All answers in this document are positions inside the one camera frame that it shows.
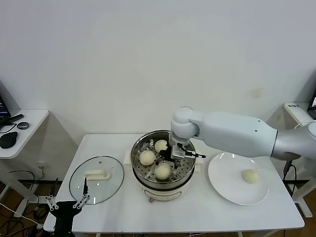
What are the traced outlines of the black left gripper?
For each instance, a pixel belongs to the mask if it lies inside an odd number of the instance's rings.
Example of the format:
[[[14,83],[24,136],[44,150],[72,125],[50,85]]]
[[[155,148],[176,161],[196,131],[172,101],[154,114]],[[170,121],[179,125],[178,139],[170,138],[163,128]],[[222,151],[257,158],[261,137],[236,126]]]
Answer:
[[[49,195],[45,197],[49,210],[53,210],[53,216],[56,218],[54,233],[65,234],[72,230],[74,209],[82,209],[90,200],[88,194],[87,178],[84,179],[83,193],[81,199],[76,203],[74,201],[55,201],[55,193],[58,184],[58,178],[53,183]]]

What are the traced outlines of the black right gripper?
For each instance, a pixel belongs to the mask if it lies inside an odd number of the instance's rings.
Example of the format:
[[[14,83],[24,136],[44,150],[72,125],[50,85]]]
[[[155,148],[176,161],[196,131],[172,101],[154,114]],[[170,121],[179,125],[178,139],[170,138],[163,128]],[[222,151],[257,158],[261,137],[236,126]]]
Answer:
[[[171,157],[171,152],[172,150],[171,149],[167,149],[167,150],[160,150],[159,152],[159,156],[163,159],[163,160],[166,160],[166,161],[173,161],[172,157]],[[156,160],[155,162],[155,165],[158,166],[160,164],[160,160]],[[173,161],[174,163],[174,169],[177,169],[179,167],[181,167],[181,161],[176,159]]]

